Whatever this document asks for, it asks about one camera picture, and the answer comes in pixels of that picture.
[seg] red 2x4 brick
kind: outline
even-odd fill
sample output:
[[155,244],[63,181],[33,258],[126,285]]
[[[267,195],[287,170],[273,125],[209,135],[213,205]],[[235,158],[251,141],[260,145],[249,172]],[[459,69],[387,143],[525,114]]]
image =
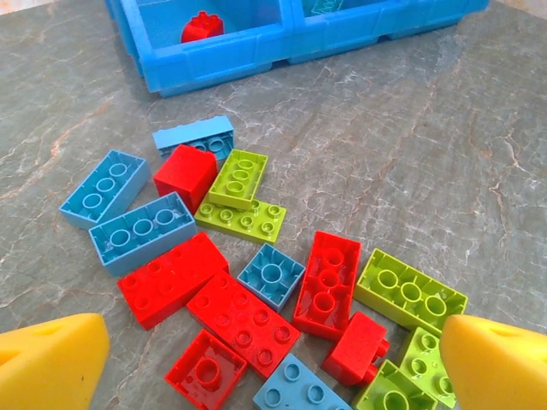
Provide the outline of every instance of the red 2x4 brick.
[[386,333],[384,327],[356,312],[321,368],[344,386],[371,383],[378,372],[373,362],[390,347]]
[[118,281],[137,321],[149,330],[181,309],[228,262],[205,232]]
[[200,331],[165,379],[190,403],[203,410],[221,408],[247,362],[208,331]]
[[350,320],[361,244],[315,233],[292,324],[301,331],[338,340]]
[[300,336],[285,319],[223,272],[188,302],[188,309],[265,378]]

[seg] blue duplo brick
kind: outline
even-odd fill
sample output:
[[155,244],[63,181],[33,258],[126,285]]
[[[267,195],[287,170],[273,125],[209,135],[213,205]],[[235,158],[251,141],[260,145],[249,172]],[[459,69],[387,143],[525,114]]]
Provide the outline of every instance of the blue duplo brick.
[[196,235],[196,221],[172,192],[89,230],[103,266],[123,276]]
[[289,300],[304,273],[304,266],[265,243],[238,281],[277,313]]
[[72,225],[91,229],[124,213],[149,178],[144,158],[111,150],[59,211]]
[[233,125],[225,115],[154,132],[154,142],[165,161],[181,144],[215,154],[217,161],[225,160],[233,148]]
[[261,410],[351,410],[293,354],[288,354],[253,397]]

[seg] green 2x2 brick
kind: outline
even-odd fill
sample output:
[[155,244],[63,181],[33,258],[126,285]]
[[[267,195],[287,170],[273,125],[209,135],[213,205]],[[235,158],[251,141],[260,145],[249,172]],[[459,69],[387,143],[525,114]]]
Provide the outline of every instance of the green 2x2 brick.
[[418,387],[453,408],[456,396],[444,369],[438,343],[437,337],[418,327],[405,339],[397,362],[401,372]]
[[209,200],[217,205],[250,210],[267,162],[266,155],[233,149],[209,189]]
[[356,410],[433,410],[437,400],[422,391],[389,360],[351,403]]
[[444,322],[465,311],[468,298],[375,249],[359,278],[354,297],[395,323],[420,326],[440,337]]
[[208,198],[194,215],[199,226],[256,243],[275,243],[287,210],[254,200],[249,211],[223,207]]

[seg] bin compartment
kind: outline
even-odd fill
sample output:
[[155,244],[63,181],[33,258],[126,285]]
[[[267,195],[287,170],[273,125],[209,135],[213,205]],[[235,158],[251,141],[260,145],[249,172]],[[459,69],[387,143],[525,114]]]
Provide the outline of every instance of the bin compartment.
[[[285,0],[107,2],[148,89],[164,96],[263,72],[290,56],[291,17]],[[185,25],[200,11],[218,15],[225,33],[181,44]]]

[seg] blue plastic storage bin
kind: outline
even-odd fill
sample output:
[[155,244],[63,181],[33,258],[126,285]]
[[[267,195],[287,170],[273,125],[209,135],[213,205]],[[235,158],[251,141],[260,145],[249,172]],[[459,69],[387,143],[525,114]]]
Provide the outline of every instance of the blue plastic storage bin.
[[[105,0],[150,92],[164,97],[456,24],[488,0]],[[225,34],[181,44],[199,11]]]

